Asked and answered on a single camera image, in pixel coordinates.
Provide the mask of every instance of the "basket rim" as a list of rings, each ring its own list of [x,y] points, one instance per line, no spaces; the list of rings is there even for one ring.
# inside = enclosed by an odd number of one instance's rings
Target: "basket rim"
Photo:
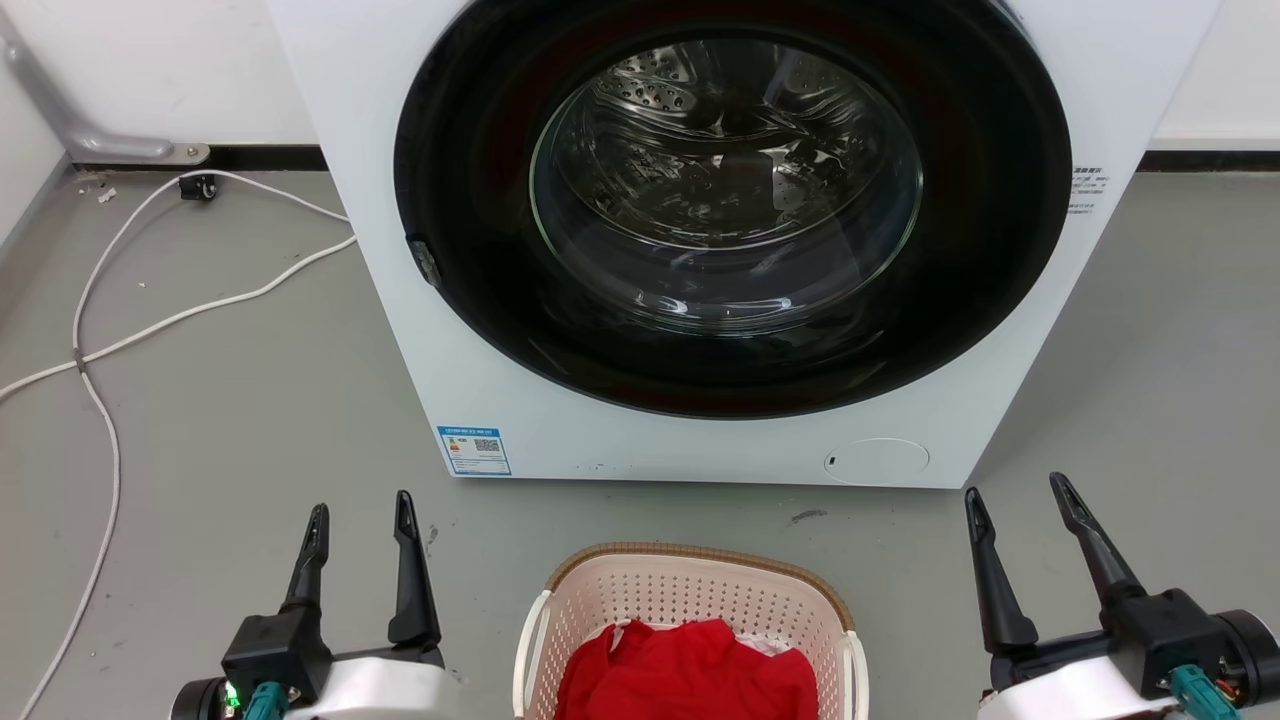
[[[746,552],[735,552],[732,550],[718,550],[713,547],[699,547],[694,544],[671,544],[662,542],[607,542],[593,544],[575,552],[568,557],[568,560],[561,562],[561,566],[557,568],[556,571],[552,573],[550,579],[547,580],[547,589],[554,593],[557,588],[559,588],[561,583],[564,582],[564,578],[570,574],[570,571],[588,560],[594,560],[605,555],[666,555],[671,557],[690,557],[694,560],[713,560],[717,562],[744,565],[765,573],[786,575],[818,591],[818,593],[822,594],[836,611],[836,615],[840,618],[840,624],[844,626],[845,632],[852,632],[855,629],[854,618],[849,614],[849,607],[845,606],[845,601],[840,597],[835,588],[827,584],[827,582],[817,574],[805,570],[799,565],[760,557],[759,555],[749,555]]]

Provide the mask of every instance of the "white plastic basket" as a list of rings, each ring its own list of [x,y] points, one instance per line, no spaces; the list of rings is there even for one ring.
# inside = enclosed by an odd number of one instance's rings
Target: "white plastic basket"
[[[590,547],[552,575],[516,648],[515,716],[552,720],[573,651],[632,618],[658,629],[721,618],[739,635],[794,647],[818,679],[819,720],[867,720],[867,656],[827,583],[753,555],[659,543]]]

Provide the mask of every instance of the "power cord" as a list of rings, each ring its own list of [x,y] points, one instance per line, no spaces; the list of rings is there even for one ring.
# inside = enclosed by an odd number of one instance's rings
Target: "power cord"
[[[8,398],[10,395],[18,392],[19,389],[29,384],[37,383],[51,375],[56,375],[58,373],[61,373],[64,370],[70,370],[72,368],[76,368],[79,372],[81,379],[84,380],[84,388],[88,391],[90,397],[93,398],[93,405],[97,406],[99,414],[102,415],[102,420],[106,423],[106,433],[111,438],[111,511],[106,520],[106,532],[102,533],[102,543],[99,546],[97,559],[93,561],[93,570],[90,571],[88,583],[86,583],[84,585],[84,593],[81,596],[79,605],[76,607],[76,615],[72,618],[72,624],[67,629],[67,635],[63,637],[63,643],[58,647],[58,652],[54,655],[52,662],[50,662],[49,669],[45,670],[45,675],[40,679],[40,683],[36,685],[36,691],[31,693],[31,698],[27,700],[27,705],[22,708],[22,714],[18,715],[18,720],[27,720],[31,716],[32,710],[36,708],[36,703],[38,703],[41,696],[45,694],[45,689],[49,687],[50,680],[52,680],[54,674],[58,673],[58,667],[61,665],[63,657],[67,656],[67,650],[70,647],[72,639],[76,638],[76,632],[79,630],[81,621],[84,619],[84,611],[88,609],[90,598],[93,596],[93,588],[97,587],[97,579],[102,574],[102,564],[106,560],[106,551],[111,544],[111,537],[115,534],[115,519],[120,514],[120,438],[119,436],[116,436],[115,423],[111,420],[111,414],[108,413],[106,405],[102,404],[102,398],[99,397],[97,389],[93,388],[93,380],[90,379],[88,377],[88,364],[95,360],[101,360],[102,357],[106,357],[108,355],[118,350],[123,350],[124,347],[128,347],[134,342],[151,337],[152,334],[168,328],[169,325],[184,320],[187,318],[191,318],[192,315],[198,315],[206,310],[212,310],[215,307],[225,307],[227,305],[234,305],[237,302],[244,302],[246,300],[253,300],[255,297],[261,297],[268,292],[275,290],[284,281],[293,277],[302,268],[306,268],[307,265],[315,263],[316,260],[328,258],[334,252],[344,250],[356,242],[355,236],[348,237],[347,240],[339,242],[338,245],[334,245],[333,247],[328,247],[314,255],[303,258],[298,263],[294,263],[292,268],[284,270],[283,273],[280,273],[278,278],[266,283],[259,290],[255,290],[252,292],[246,292],[243,295],[237,295],[233,297],[225,297],[215,302],[206,302],[204,305],[197,305],[196,307],[178,313],[172,318],[160,320],[159,323],[141,332],[133,333],[132,336],[122,341],[111,343],[104,347],[102,350],[99,350],[96,352],[90,352],[88,355],[82,354],[79,348],[81,318],[84,315],[84,305],[88,302],[88,296],[90,292],[93,290],[93,283],[97,282],[97,277],[102,270],[102,265],[106,264],[106,259],[111,254],[111,250],[115,249],[115,245],[120,241],[122,237],[124,237],[124,233],[129,229],[129,225],[133,224],[133,220],[137,219],[137,217],[142,213],[142,210],[147,205],[151,204],[152,200],[159,197],[164,191],[178,184],[178,181],[196,176],[219,176],[224,178],[232,178],[243,182],[246,184],[253,186],[259,190],[265,190],[266,192],[271,192],[274,195],[279,195],[280,197],[293,200],[294,202],[305,208],[310,208],[311,210],[315,210],[324,215],[329,215],[330,218],[334,218],[337,220],[349,223],[346,215],[340,215],[332,210],[325,210],[319,205],[307,202],[306,200],[302,200],[296,195],[284,192],[283,190],[276,190],[274,187],[262,184],[256,181],[251,181],[246,177],[241,177],[234,173],[228,173],[225,170],[192,170],[189,173],[178,176],[170,179],[169,182],[164,183],[163,186],[160,186],[146,200],[143,200],[141,205],[138,205],[138,208],[133,211],[133,214],[129,215],[129,219],[124,222],[124,225],[120,227],[120,231],[115,233],[115,237],[111,238],[111,242],[108,243],[106,250],[102,251],[102,256],[99,258],[97,260],[97,265],[93,266],[93,272],[90,273],[88,282],[84,283],[84,291],[81,293],[79,304],[76,306],[76,318],[72,320],[72,354],[74,355],[76,359],[70,363],[63,363],[61,365],[55,365],[52,368],[49,368],[47,370],[41,370],[15,383],[10,383],[4,388],[0,388],[0,402],[4,402],[4,400]]]

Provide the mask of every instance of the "washing machine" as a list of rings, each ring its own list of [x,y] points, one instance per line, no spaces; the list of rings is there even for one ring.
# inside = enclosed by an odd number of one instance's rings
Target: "washing machine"
[[[270,0],[458,477],[959,488],[1217,0]]]

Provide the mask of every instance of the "washing machine door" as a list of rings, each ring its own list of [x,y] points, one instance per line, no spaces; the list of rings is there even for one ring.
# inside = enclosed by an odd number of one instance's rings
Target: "washing machine door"
[[[477,0],[396,146],[424,282],[644,410],[763,418],[952,360],[1057,241],[1070,147],[984,0]]]

